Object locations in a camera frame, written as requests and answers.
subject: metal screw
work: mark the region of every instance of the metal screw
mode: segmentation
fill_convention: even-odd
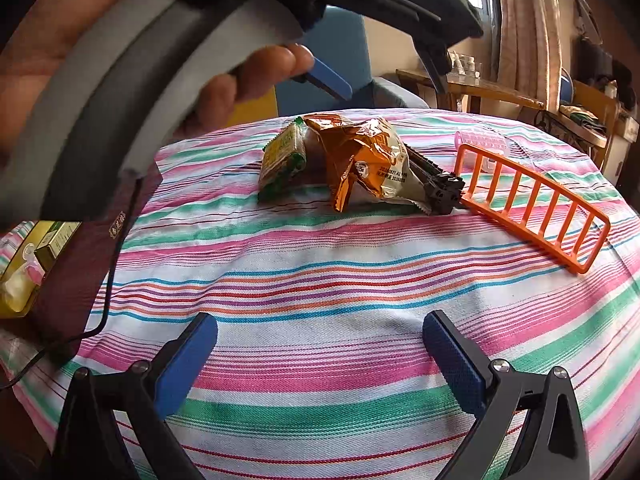
[[[494,367],[494,370],[496,372],[506,373],[509,370],[511,370],[511,365],[509,364],[508,361],[505,361],[504,359],[495,359],[494,362],[492,363],[492,366]]]
[[[78,370],[74,372],[74,377],[76,379],[85,379],[88,375],[89,375],[89,369],[85,367],[78,368]]]
[[[558,379],[568,379],[569,378],[569,372],[567,372],[564,368],[562,368],[561,366],[554,366],[554,375],[558,378]]]
[[[129,370],[131,370],[135,374],[143,374],[147,370],[149,370],[150,366],[151,366],[151,363],[149,361],[141,360],[133,363],[131,365],[131,368],[129,368]]]

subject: blue chair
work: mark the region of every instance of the blue chair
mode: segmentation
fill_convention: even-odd
[[[425,101],[381,77],[371,76],[362,16],[327,7],[324,18],[302,39],[323,63],[353,89],[350,100],[332,97],[309,82],[285,81],[276,86],[278,113],[293,116],[345,108],[428,108]]]

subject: pink stripe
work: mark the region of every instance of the pink stripe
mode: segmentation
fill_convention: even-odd
[[[250,161],[254,162],[256,160],[262,160],[262,150],[260,148],[256,148],[254,150],[247,149],[245,152],[236,153],[235,155],[229,155],[223,158],[217,158],[215,160],[205,160],[201,162],[194,162],[189,164],[188,160],[182,161],[178,166],[174,168],[169,168],[162,172],[162,178],[171,179],[171,177],[178,177],[182,174],[193,174],[197,171],[201,171],[202,168],[216,168],[220,167],[221,169],[229,166],[229,163],[234,160],[243,160],[244,158],[249,158]]]
[[[640,269],[638,258],[634,262],[632,272],[635,274]],[[627,282],[629,275],[619,272],[619,267],[610,264],[598,270],[602,279],[589,282],[588,288],[584,286],[578,291],[558,291],[549,296],[542,296],[539,300],[530,303],[530,300],[523,301],[513,308],[517,312],[516,316],[511,316],[499,322],[489,321],[494,319],[491,316],[485,318],[487,321],[478,323],[475,330],[466,330],[464,324],[460,330],[466,336],[476,341],[488,355],[495,355],[507,348],[512,348],[520,343],[534,339],[540,335],[548,333],[560,326],[571,323],[574,319],[588,312],[593,305],[597,304],[606,294],[614,291],[617,287]]]
[[[607,274],[604,272],[602,275],[604,284],[596,287],[600,296],[613,290],[618,286],[618,281],[620,281],[620,279],[608,279]],[[558,295],[567,297],[566,291],[564,291],[564,293],[559,292]],[[571,322],[588,310],[588,308],[599,299],[599,297],[591,297],[591,301],[581,300],[574,303],[571,308],[564,307],[564,312],[559,314],[555,312],[557,310],[555,303],[556,298],[551,297],[548,298],[546,310],[541,301],[540,304],[532,307],[538,310],[538,316],[534,316],[533,321],[526,321],[524,323],[513,322],[513,326],[524,325],[525,328],[523,330],[512,332],[508,334],[508,336],[500,336],[500,331],[497,331],[497,335],[493,338],[484,338],[484,344],[482,344],[481,340],[482,330],[478,329],[476,332],[468,335],[474,340],[478,340],[481,346],[483,346],[483,349],[489,354],[495,354],[503,349],[529,340],[532,337],[546,333],[548,330],[553,330],[558,326]],[[527,313],[524,312],[522,317],[526,319],[530,316],[527,316]],[[103,355],[103,351],[99,351],[96,357],[100,356],[101,362],[104,362],[110,367],[116,369],[126,367],[123,365],[120,352],[115,352],[117,345],[115,345],[113,349],[110,347],[103,350],[107,352],[107,355]],[[145,355],[136,357],[144,357],[148,356],[148,354],[145,352]],[[126,358],[124,360],[128,363],[133,361],[134,358]],[[240,369],[242,360],[239,359],[239,361],[241,361],[241,364],[235,367],[228,364],[221,366],[221,364],[216,361],[216,355],[214,353],[211,362],[207,363],[206,368],[198,378],[196,386],[212,390],[220,389],[242,392],[314,392],[382,386],[407,378],[437,373],[437,368],[428,355],[426,353],[422,354],[417,350],[396,352],[392,357],[385,359],[378,358],[371,360],[371,356],[369,358],[342,359],[338,362],[334,360],[333,362],[325,362],[321,365],[307,368],[297,367],[291,362],[289,362],[288,365],[279,363],[277,368],[274,368],[273,365],[269,363],[265,363],[260,373],[251,373],[251,370]],[[353,364],[348,364],[349,362],[359,363],[361,367],[357,368]]]
[[[15,398],[21,403],[24,411],[27,412],[29,418],[33,422],[34,427],[44,440],[49,450],[53,450],[53,444],[56,441],[57,426],[54,426],[44,417],[43,412],[38,406],[31,401],[31,397],[27,396],[21,387],[14,388]]]
[[[604,206],[603,209],[610,214],[610,206]],[[535,208],[530,223],[534,224],[542,218],[545,211],[544,206]],[[415,216],[379,224],[350,223],[336,227],[326,227],[316,231],[297,230],[292,226],[292,228],[289,229],[263,232],[242,240],[197,246],[181,246],[179,248],[168,249],[147,250],[141,248],[138,250],[129,250],[122,254],[119,259],[119,264],[126,266],[133,263],[138,266],[140,260],[142,260],[143,265],[150,262],[157,263],[159,260],[163,260],[168,256],[171,258],[182,258],[182,262],[186,262],[189,260],[185,259],[185,257],[188,258],[189,255],[194,258],[194,262],[200,260],[210,262],[212,259],[213,261],[217,261],[223,257],[225,257],[226,260],[226,257],[231,257],[231,255],[236,256],[240,252],[253,253],[262,251],[263,246],[278,247],[280,250],[283,247],[290,247],[287,244],[293,243],[302,244],[305,247],[334,246],[337,237],[347,238],[354,246],[358,245],[361,240],[368,240],[370,243],[370,240],[373,238],[376,240],[375,246],[380,246],[385,242],[397,243],[399,239],[409,241],[431,236],[457,236],[462,234],[462,232],[468,232],[469,229],[474,229],[474,231],[478,229],[486,229],[489,231],[501,230],[499,226],[479,215],[455,215],[445,219],[438,218],[431,220],[432,221],[425,225],[424,218]],[[640,221],[635,216],[625,219],[623,224],[618,224],[612,229],[609,238],[616,240],[616,237],[620,236],[622,229],[628,228],[630,225],[637,228],[640,226]],[[571,238],[568,237],[565,243],[568,243],[570,239]]]
[[[238,145],[238,142],[241,140],[245,140],[248,135],[246,130],[247,129],[242,129],[242,130],[238,130],[236,132],[229,132],[224,134],[224,137],[222,139],[220,138],[215,138],[215,139],[207,139],[204,140],[204,142],[201,142],[200,144],[198,144],[198,149],[200,148],[206,148],[209,146],[219,146],[220,145],[220,141],[224,140],[225,144],[234,144],[234,145]],[[268,128],[268,129],[263,129],[260,128],[259,126],[255,126],[252,125],[251,129],[255,132],[255,131],[260,131],[260,135],[261,136],[266,136],[269,134],[277,134],[280,131],[280,128]]]
[[[101,338],[91,338],[84,340],[83,351],[91,351],[92,349],[103,344],[111,344],[115,348],[126,350],[126,354],[133,359],[140,358],[144,355],[155,355],[161,347],[161,344],[131,340],[118,333],[102,333]],[[378,355],[398,352],[413,351],[416,348],[421,349],[422,343],[414,335],[411,338],[402,338],[398,340],[385,340],[376,338],[371,341],[365,341],[356,344],[325,344],[318,346],[279,346],[279,347],[251,347],[251,349],[243,349],[242,347],[219,347],[213,351],[216,360],[243,360],[247,363],[263,364],[265,362],[271,364],[291,364],[314,362],[325,359],[339,360],[343,356],[349,354],[357,355]]]
[[[178,197],[173,197],[167,200],[156,200],[153,202],[152,207],[146,209],[145,215],[161,210],[167,206],[171,206],[171,208],[178,208],[180,206],[193,203],[194,207],[198,207],[198,206],[204,207],[204,205],[195,204],[194,202],[211,202],[217,199],[218,197],[228,196],[232,194],[238,194],[243,197],[247,197],[249,194],[255,191],[258,191],[257,183],[255,186],[246,186],[246,185],[243,186],[243,185],[237,184],[235,186],[225,186],[220,189],[212,189],[212,188],[199,189],[199,190],[196,190],[195,192],[180,195]]]
[[[340,265],[332,265],[317,270],[302,270],[283,276],[273,276],[269,283],[260,280],[256,282],[251,278],[242,276],[220,278],[215,282],[206,285],[178,284],[159,285],[156,283],[131,283],[118,286],[114,290],[115,304],[124,304],[124,300],[142,299],[167,303],[172,301],[193,301],[197,298],[215,297],[247,300],[261,300],[274,298],[278,295],[291,293],[317,292],[323,288],[334,294],[349,294],[348,288],[342,291],[335,290],[337,286],[360,287],[362,292],[379,294],[385,292],[388,285],[403,286],[402,290],[396,292],[410,292],[414,289],[427,289],[433,286],[440,286],[441,282],[457,279],[454,274],[462,269],[467,273],[475,270],[482,271],[482,279],[490,280],[494,274],[503,275],[510,268],[520,267],[523,271],[538,265],[542,261],[548,261],[543,255],[529,256],[527,248],[520,248],[515,251],[492,251],[491,253],[460,254],[455,260],[447,264],[441,264],[433,257],[426,257],[415,260],[408,265],[399,268],[396,266],[384,266],[367,269],[353,267],[345,269]],[[527,256],[527,261],[522,264],[522,258]],[[104,291],[97,299],[102,300]]]
[[[596,423],[585,428],[585,438],[588,449],[597,447],[609,447],[612,435],[618,436],[616,428],[620,424],[620,418],[625,416],[628,410],[638,405],[638,391],[640,390],[640,370],[636,370],[633,378],[618,393],[616,400]]]

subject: orange plastic rack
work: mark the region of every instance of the orange plastic rack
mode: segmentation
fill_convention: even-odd
[[[574,192],[569,191],[564,186],[561,186],[560,184],[550,180],[546,176],[536,173],[535,171],[531,171],[521,164],[517,164],[516,162],[513,162],[508,158],[497,155],[497,153],[488,152],[487,150],[478,148],[477,146],[471,146],[470,144],[462,144],[458,148],[458,158],[456,159],[456,168],[454,170],[456,175],[460,175],[460,169],[462,168],[465,152],[473,152],[476,153],[477,156],[469,187],[466,190],[466,193],[462,196],[461,202],[463,204],[479,213],[483,213],[489,216],[490,218],[503,225],[507,230],[514,233],[516,236],[533,242],[540,248],[549,252],[563,264],[565,264],[571,272],[584,274],[585,272],[587,272],[587,270],[589,270],[591,264],[596,259],[600,248],[604,244],[607,235],[609,234],[609,229],[611,228],[611,224],[607,215],[600,211],[596,206],[591,205],[585,199],[576,195]],[[482,200],[482,202],[479,202],[477,200],[474,200],[473,195],[474,191],[476,190],[476,185],[478,184],[478,177],[480,176],[482,160],[485,157],[490,158],[491,160],[495,160],[494,177],[491,180],[489,193],[487,194],[486,199]],[[500,179],[500,173],[504,168],[511,168],[513,171],[515,171],[515,174],[513,175],[513,183],[511,184],[511,190],[507,197],[507,202],[504,205],[504,209],[502,211],[498,211],[491,208],[491,202],[494,199],[495,191],[498,186],[498,180]],[[532,178],[534,180],[534,186],[522,218],[519,221],[515,221],[513,218],[510,218],[509,214],[511,211],[511,206],[513,205],[513,201],[516,198],[516,193],[518,192],[520,179],[523,175]],[[553,190],[553,195],[546,210],[546,214],[542,220],[542,224],[540,224],[539,230],[535,232],[527,227],[527,222],[529,221],[533,206],[536,203],[536,198],[538,196],[538,193],[540,192],[540,187],[543,184]],[[554,209],[558,204],[558,199],[560,198],[560,196],[569,199],[569,211],[564,219],[562,227],[560,228],[558,236],[555,240],[549,241],[545,238],[545,231],[554,213]],[[584,211],[587,213],[587,219],[584,227],[578,235],[577,240],[575,241],[573,248],[570,252],[566,252],[562,249],[562,240],[564,239],[564,235],[569,229],[569,225],[574,218],[578,206],[584,209]],[[598,238],[596,245],[591,249],[591,252],[589,253],[586,261],[581,264],[578,261],[578,250],[580,250],[580,247],[582,246],[587,233],[589,232],[594,218],[600,219],[604,223],[604,225],[603,227],[601,227],[600,237]]]

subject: table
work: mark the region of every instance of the table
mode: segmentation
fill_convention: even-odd
[[[533,124],[543,132],[587,154],[591,160],[596,159],[597,151],[607,147],[606,135],[580,126],[562,114],[552,114],[541,110],[536,114]]]
[[[424,70],[396,70],[396,75],[400,80],[400,84],[416,95],[420,95],[420,85],[433,88],[433,82]],[[545,104],[542,101],[521,94],[513,88],[507,88],[485,79],[449,73],[447,74],[447,83],[447,93],[436,96],[438,108],[441,110],[461,112],[462,108],[459,104],[463,95],[469,96],[467,112],[472,114],[480,113],[482,98],[514,103],[534,110],[545,109]]]
[[[433,480],[473,423],[422,343],[424,316],[441,309],[516,370],[569,371],[599,478],[640,425],[638,216],[586,155],[532,126],[443,110],[344,115],[386,117],[446,171],[457,129],[491,127],[509,139],[512,160],[609,215],[607,244],[575,276],[470,210],[428,217],[413,206],[362,203],[338,214],[316,181],[258,202],[262,148],[292,118],[176,142],[156,156],[163,180],[127,235],[104,331],[60,370],[42,361],[14,388],[44,440],[53,441],[78,367],[122,371],[204,311],[218,320],[218,344],[167,423],[205,478]],[[462,170],[467,181],[471,169]],[[483,174],[478,189],[491,179]],[[512,182],[500,179],[497,204]],[[512,215],[526,208],[527,189],[523,180]],[[541,189],[532,222],[543,221],[551,199]],[[550,236],[567,210],[555,209]],[[104,286],[89,327],[103,297]],[[34,350],[0,328],[8,376]],[[486,478],[500,477],[524,415]],[[141,477],[153,478],[130,421],[122,412],[116,420]]]

